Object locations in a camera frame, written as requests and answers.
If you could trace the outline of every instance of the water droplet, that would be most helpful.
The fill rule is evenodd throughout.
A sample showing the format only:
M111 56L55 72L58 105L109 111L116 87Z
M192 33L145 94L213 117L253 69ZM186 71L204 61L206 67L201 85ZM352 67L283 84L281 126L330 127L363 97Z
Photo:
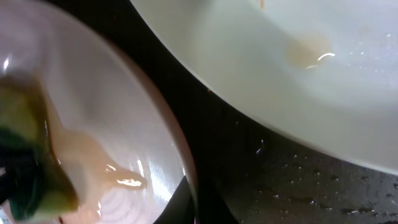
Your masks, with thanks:
M313 170L313 173L314 173L315 175L321 175L321 172L320 172L318 169Z
M352 214L358 213L357 210L355 210L355 209L349 209L349 208L342 208L340 211L341 211L342 214L344 214L344 215L352 215Z
M374 209L372 209L372 208L360 208L360 209L358 209L358 212L360 213L360 214L366 214L366 213L369 213L369 212L374 212Z
M257 155L260 155L262 152L263 152L263 149L262 149L262 148L259 148L259 149L256 151L256 154L257 154Z
M292 167L298 168L298 169L302 169L303 168L300 164L296 164L296 163L292 164Z
M324 205L324 204L319 204L319 207L320 207L321 209L325 209L325 210L332 210L331 207L326 206L326 205Z
M314 198L310 198L310 197L305 197L305 198L291 197L291 199L295 203L303 203L303 204L310 204L310 205L316 205L317 204L315 199Z
M338 181L338 176L333 175L333 176L331 177L331 181Z

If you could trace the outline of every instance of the wet surface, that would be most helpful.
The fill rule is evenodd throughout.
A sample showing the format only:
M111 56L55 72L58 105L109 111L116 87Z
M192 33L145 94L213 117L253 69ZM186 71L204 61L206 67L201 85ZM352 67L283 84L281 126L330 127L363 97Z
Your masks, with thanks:
M179 64L129 1L51 1L147 72L185 133L199 181L215 183L236 222L398 223L398 177L320 154L245 117ZM199 199L202 223L233 222L211 197Z

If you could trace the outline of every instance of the white plate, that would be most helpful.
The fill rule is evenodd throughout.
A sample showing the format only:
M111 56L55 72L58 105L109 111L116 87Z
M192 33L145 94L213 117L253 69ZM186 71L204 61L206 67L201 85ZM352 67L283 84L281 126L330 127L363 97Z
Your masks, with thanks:
M92 135L116 163L148 181L145 190L106 193L99 223L153 223L185 175L192 186L196 182L188 144L159 91L137 65L123 62L104 40L58 9L6 1L0 11L2 40L14 36L14 47L41 50L42 78L63 125ZM9 46L1 43L2 62ZM21 48L8 50L32 56L34 50L23 54L31 48ZM9 66L32 69L19 65L20 58L10 58Z
M321 152L398 174L397 1L131 1L233 107Z

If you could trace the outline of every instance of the liquid residue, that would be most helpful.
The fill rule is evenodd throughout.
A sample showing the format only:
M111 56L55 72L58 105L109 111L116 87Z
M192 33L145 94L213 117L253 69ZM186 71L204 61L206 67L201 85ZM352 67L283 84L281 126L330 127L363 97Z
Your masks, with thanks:
M147 182L139 173L119 167L90 135L65 129L49 97L44 94L44 98L54 153L80 199L79 211L63 215L63 221L96 223L101 216L99 201L108 190L139 190Z
M297 68L316 68L334 56L328 39L320 34L303 35L287 43L286 59Z

